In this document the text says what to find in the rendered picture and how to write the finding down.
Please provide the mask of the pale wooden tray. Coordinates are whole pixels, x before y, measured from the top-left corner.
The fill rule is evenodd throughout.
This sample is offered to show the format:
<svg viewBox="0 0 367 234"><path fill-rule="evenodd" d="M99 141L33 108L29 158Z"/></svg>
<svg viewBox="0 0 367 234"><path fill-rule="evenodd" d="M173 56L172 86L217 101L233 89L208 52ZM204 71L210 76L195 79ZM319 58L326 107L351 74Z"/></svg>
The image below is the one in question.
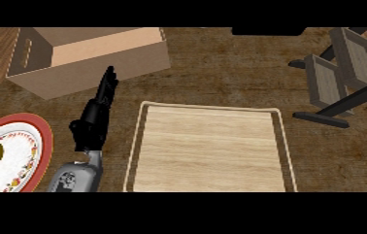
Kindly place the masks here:
<svg viewBox="0 0 367 234"><path fill-rule="evenodd" d="M141 104L126 192L297 192L282 112Z"/></svg>

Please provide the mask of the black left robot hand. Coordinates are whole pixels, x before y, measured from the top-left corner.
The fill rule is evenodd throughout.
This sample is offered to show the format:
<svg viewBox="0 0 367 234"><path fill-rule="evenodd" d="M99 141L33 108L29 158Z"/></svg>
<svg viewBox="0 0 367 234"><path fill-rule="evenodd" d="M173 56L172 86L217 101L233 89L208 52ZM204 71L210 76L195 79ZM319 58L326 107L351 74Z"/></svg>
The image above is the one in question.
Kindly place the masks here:
<svg viewBox="0 0 367 234"><path fill-rule="evenodd" d="M116 68L110 66L101 80L96 96L88 101L80 119L70 124L77 144L76 151L102 150L104 148L119 83Z"/></svg>

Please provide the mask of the red-rimmed white floral plate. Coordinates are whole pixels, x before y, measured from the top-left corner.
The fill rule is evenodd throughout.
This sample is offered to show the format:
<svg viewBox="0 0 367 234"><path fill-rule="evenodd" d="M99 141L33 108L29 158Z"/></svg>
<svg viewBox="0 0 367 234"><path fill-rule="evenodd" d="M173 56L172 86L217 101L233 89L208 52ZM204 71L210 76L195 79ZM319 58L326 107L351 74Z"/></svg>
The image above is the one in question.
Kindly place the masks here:
<svg viewBox="0 0 367 234"><path fill-rule="evenodd" d="M54 153L54 132L36 114L0 117L0 192L33 192Z"/></svg>

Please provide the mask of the brown cardboard box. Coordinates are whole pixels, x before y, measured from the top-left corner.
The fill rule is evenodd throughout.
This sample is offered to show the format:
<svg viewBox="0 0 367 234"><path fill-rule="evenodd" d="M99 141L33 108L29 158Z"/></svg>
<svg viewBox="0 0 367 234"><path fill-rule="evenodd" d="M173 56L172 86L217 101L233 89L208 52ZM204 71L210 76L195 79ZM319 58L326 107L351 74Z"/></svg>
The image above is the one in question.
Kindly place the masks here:
<svg viewBox="0 0 367 234"><path fill-rule="evenodd" d="M43 99L99 86L110 67L119 79L172 67L160 27L24 27L6 79Z"/></svg>

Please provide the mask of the grey tiered basket stand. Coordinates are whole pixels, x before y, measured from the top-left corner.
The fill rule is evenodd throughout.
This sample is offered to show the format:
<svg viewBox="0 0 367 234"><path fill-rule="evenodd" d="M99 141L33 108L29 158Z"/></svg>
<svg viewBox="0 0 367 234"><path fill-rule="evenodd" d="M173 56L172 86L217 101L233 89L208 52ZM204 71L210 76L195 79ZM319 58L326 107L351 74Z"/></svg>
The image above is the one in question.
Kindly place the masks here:
<svg viewBox="0 0 367 234"><path fill-rule="evenodd" d="M340 128L353 109L367 103L367 27L337 27L331 30L332 45L320 55L310 54L289 63L304 69L310 103L317 113L295 112L292 116Z"/></svg>

